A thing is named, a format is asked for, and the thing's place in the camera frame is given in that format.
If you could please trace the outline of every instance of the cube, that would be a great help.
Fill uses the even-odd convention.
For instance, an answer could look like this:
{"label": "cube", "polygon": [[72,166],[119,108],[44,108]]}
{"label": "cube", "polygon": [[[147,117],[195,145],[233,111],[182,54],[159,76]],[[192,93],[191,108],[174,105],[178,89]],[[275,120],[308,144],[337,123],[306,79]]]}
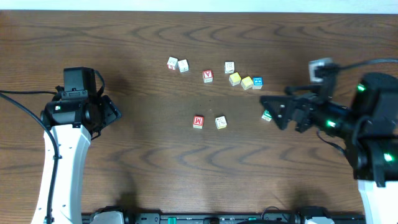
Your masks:
{"label": "cube", "polygon": [[180,72],[186,72],[189,70],[187,59],[178,61],[178,67],[180,68]]}
{"label": "cube", "polygon": [[239,75],[239,73],[235,72],[234,74],[230,75],[229,82],[232,86],[236,86],[237,84],[241,83],[241,76]]}
{"label": "cube", "polygon": [[204,70],[203,71],[203,81],[205,83],[213,81],[213,72],[211,70]]}
{"label": "cube", "polygon": [[253,78],[253,90],[260,90],[262,88],[262,77]]}
{"label": "cube", "polygon": [[235,72],[235,64],[233,62],[225,62],[225,74],[232,74]]}
{"label": "cube", "polygon": [[194,116],[193,117],[193,127],[194,128],[202,128],[203,127],[203,122],[205,121],[205,118],[202,116]]}
{"label": "cube", "polygon": [[169,61],[167,62],[167,68],[171,70],[177,69],[177,62],[178,62],[177,58],[169,57]]}
{"label": "cube", "polygon": [[272,120],[272,116],[271,116],[271,114],[269,114],[269,112],[267,110],[264,111],[264,113],[262,114],[261,118],[266,120],[266,121],[271,121]]}
{"label": "cube", "polygon": [[226,120],[224,116],[216,118],[216,126],[217,129],[226,128]]}
{"label": "cube", "polygon": [[248,88],[251,88],[253,86],[253,81],[250,77],[246,77],[242,79],[241,85],[244,90],[247,90]]}

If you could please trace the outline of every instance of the toy block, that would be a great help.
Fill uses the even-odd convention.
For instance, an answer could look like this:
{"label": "toy block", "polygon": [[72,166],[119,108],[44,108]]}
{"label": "toy block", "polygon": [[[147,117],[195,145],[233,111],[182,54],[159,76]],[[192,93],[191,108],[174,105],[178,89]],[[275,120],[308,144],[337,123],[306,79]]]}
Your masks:
{"label": "toy block", "polygon": [[248,88],[251,88],[253,86],[253,81],[250,77],[246,77],[242,79],[241,85],[244,90],[247,90]]}
{"label": "toy block", "polygon": [[194,128],[202,128],[203,122],[205,121],[204,117],[202,116],[194,116],[193,117],[193,127]]}
{"label": "toy block", "polygon": [[171,70],[177,69],[177,62],[178,62],[177,58],[169,57],[169,61],[167,62],[167,68]]}
{"label": "toy block", "polygon": [[225,62],[225,74],[232,74],[235,72],[235,64],[233,62]]}
{"label": "toy block", "polygon": [[271,114],[269,114],[269,112],[267,110],[264,111],[264,113],[262,114],[261,118],[266,120],[266,121],[271,121],[272,120],[272,116],[271,116]]}
{"label": "toy block", "polygon": [[186,72],[189,70],[188,62],[187,59],[178,61],[178,67],[180,69],[180,72]]}
{"label": "toy block", "polygon": [[203,81],[205,83],[213,81],[213,72],[211,70],[204,70],[203,71]]}
{"label": "toy block", "polygon": [[232,86],[236,86],[237,84],[241,83],[241,76],[239,75],[239,73],[235,72],[234,74],[230,75],[229,82]]}
{"label": "toy block", "polygon": [[260,90],[262,88],[262,77],[253,78],[253,90]]}
{"label": "toy block", "polygon": [[216,126],[217,129],[226,128],[226,120],[224,116],[216,118]]}

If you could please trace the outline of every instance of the yellow cube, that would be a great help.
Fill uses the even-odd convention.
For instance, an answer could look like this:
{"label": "yellow cube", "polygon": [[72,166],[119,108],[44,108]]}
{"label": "yellow cube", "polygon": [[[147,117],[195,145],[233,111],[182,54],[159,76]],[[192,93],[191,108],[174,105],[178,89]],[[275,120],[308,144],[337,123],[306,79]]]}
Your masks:
{"label": "yellow cube", "polygon": [[229,82],[231,83],[232,86],[241,83],[241,76],[239,75],[239,73],[235,72],[234,74],[230,75]]}
{"label": "yellow cube", "polygon": [[241,85],[244,90],[247,90],[248,88],[251,88],[253,86],[253,80],[251,80],[250,77],[246,77],[246,78],[242,79]]}

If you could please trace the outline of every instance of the white backdrop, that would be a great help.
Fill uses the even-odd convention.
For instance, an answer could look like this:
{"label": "white backdrop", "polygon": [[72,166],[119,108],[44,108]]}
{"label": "white backdrop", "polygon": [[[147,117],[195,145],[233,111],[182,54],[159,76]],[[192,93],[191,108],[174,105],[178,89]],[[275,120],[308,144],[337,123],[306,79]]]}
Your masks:
{"label": "white backdrop", "polygon": [[0,9],[397,14],[398,0],[0,0]]}

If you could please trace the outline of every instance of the wooden table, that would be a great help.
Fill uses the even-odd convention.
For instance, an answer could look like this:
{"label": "wooden table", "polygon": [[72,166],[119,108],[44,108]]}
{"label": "wooden table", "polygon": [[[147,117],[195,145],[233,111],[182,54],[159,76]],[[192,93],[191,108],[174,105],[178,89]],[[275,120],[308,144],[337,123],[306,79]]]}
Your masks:
{"label": "wooden table", "polygon": [[[308,84],[308,61],[347,65],[398,53],[397,16],[174,12],[0,12],[0,89],[53,90],[63,69],[91,67],[123,113],[89,148],[83,212],[124,205],[163,212],[260,212],[320,205],[361,212],[346,159],[315,129],[280,131],[261,120],[261,95]],[[169,56],[190,70],[166,67]],[[262,90],[231,87],[224,61]],[[212,69],[213,83],[201,72]],[[364,72],[345,72],[335,101],[349,105]],[[12,96],[36,114],[49,95]],[[44,163],[43,131],[0,100],[0,223],[30,223]],[[193,129],[195,114],[205,116]],[[215,117],[224,114],[226,129]]]}

